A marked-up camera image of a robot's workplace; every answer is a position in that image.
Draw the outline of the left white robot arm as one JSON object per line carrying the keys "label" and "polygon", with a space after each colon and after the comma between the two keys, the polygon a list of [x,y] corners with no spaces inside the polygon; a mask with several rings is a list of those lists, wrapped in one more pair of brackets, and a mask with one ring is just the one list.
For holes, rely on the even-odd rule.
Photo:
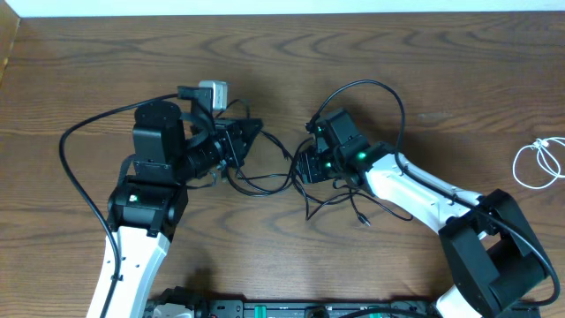
{"label": "left white robot arm", "polygon": [[188,204],[188,183],[215,167],[239,168],[263,122],[184,113],[151,102],[134,113],[134,153],[122,163],[108,202],[101,274],[90,317],[141,317]]}

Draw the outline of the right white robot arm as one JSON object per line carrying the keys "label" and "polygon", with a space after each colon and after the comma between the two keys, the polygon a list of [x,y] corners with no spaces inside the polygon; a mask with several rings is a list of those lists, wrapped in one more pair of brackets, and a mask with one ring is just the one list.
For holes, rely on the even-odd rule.
{"label": "right white robot arm", "polygon": [[388,143],[370,144],[344,109],[314,115],[305,129],[313,144],[298,159],[304,182],[341,179],[439,236],[454,284],[434,302],[438,316],[511,316],[541,305],[525,295],[554,278],[554,269],[509,193],[483,195],[421,170]]}

